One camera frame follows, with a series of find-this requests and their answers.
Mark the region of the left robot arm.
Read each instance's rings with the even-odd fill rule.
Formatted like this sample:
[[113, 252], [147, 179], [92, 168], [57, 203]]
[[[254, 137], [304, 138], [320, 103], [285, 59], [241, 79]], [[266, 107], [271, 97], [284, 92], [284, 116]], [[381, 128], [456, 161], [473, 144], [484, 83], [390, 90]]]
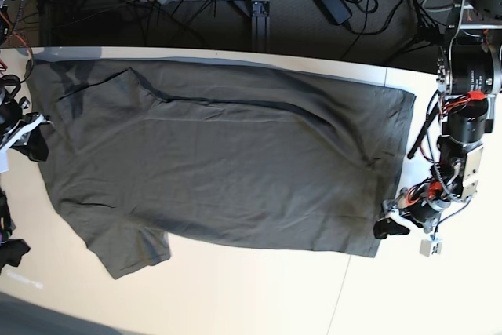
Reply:
[[427, 142], [431, 175], [382, 204], [376, 239], [424, 231], [432, 243], [452, 203], [466, 208], [475, 196], [482, 137], [493, 131], [495, 99], [501, 92], [501, 45], [489, 34], [501, 28], [501, 0], [453, 0], [438, 47], [438, 88], [407, 157]]

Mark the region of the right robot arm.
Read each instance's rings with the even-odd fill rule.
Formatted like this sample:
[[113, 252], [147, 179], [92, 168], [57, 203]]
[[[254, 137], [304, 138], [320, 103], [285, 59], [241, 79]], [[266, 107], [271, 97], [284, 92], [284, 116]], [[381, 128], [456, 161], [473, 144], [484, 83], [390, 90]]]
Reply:
[[27, 71], [23, 78], [7, 72], [7, 65], [1, 62], [1, 171], [9, 170], [7, 152], [18, 151], [32, 162], [44, 162], [49, 149], [40, 127], [49, 120], [38, 112], [29, 112], [31, 102], [25, 96], [19, 97], [22, 85], [30, 78], [35, 67], [32, 48], [17, 32], [16, 26], [24, 8], [24, 0], [1, 0], [1, 43], [11, 38], [20, 42], [28, 56]]

